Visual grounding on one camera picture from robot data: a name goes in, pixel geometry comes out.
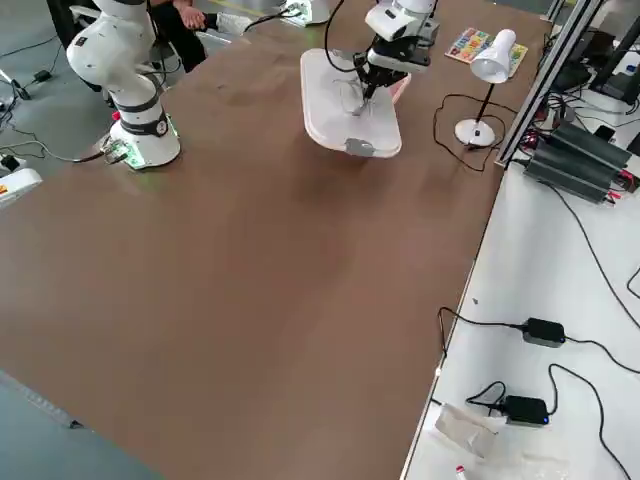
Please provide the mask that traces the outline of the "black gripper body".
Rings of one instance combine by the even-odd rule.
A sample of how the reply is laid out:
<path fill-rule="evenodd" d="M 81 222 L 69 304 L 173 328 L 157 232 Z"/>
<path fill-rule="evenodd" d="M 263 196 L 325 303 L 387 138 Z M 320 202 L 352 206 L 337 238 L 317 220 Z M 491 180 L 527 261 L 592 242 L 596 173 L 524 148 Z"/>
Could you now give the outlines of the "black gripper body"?
<path fill-rule="evenodd" d="M 378 40 L 367 54 L 371 65 L 404 73 L 420 73 L 426 70 L 431 59 L 432 43 L 425 39 Z"/>

